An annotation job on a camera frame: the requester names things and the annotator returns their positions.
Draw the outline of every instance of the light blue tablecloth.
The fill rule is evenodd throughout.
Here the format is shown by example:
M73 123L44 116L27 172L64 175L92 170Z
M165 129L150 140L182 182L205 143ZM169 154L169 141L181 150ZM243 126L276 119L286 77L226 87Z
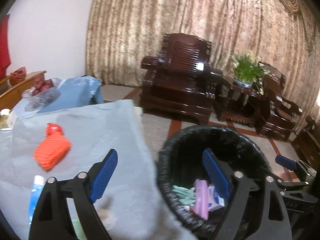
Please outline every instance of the light blue tablecloth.
M14 108L18 118L36 114L47 113L73 107L102 104L101 82L93 77L69 78L58 87L61 95L51 103L35 111L25 111L28 100L23 98Z

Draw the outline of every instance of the silver screw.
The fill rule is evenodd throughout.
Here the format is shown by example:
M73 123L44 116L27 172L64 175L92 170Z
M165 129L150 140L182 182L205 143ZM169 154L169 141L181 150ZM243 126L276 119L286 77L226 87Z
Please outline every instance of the silver screw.
M236 172L235 172L235 176L236 176L237 178L242 178L242 177L243 177L243 174L242 174L242 172L240 172L240 171L236 171Z
M79 179L84 179L86 176L87 176L87 173L86 173L86 172L80 172L80 173L78 174L78 178L79 178Z
M273 182L273 177L271 177L271 176L266 177L266 179L267 179L267 181L269 181L269 182Z
M48 179L48 183L54 183L55 180L56 180L56 179L55 179L54 177L50 177L50 178Z

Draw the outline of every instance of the orange knitted item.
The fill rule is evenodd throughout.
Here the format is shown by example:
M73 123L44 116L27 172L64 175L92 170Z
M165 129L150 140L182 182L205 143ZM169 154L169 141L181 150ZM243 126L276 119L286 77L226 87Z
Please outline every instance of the orange knitted item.
M36 148L33 157L45 170L51 170L70 150L71 143L63 136L62 127L48 123L46 138Z

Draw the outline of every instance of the white lid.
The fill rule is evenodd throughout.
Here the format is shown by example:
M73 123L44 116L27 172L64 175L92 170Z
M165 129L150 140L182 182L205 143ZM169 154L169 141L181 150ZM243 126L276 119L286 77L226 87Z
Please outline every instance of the white lid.
M40 175L36 175L33 184L44 186L44 184L45 184L44 177L42 177Z

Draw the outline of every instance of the trash can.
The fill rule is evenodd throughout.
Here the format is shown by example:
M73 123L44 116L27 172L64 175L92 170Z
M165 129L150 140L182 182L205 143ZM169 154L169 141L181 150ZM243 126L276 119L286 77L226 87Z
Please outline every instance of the trash can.
M257 171L259 166L271 171L260 148L248 137L231 128L195 125L178 131L166 141L159 152L158 187L177 219L201 239L208 239L212 235L224 208L209 212L209 219L203 220L185 210L172 191L172 185L191 188L196 179L210 182L202 165L202 153L206 148L211 148L219 160L227 162L234 171L241 171L248 178L261 178L262 174Z

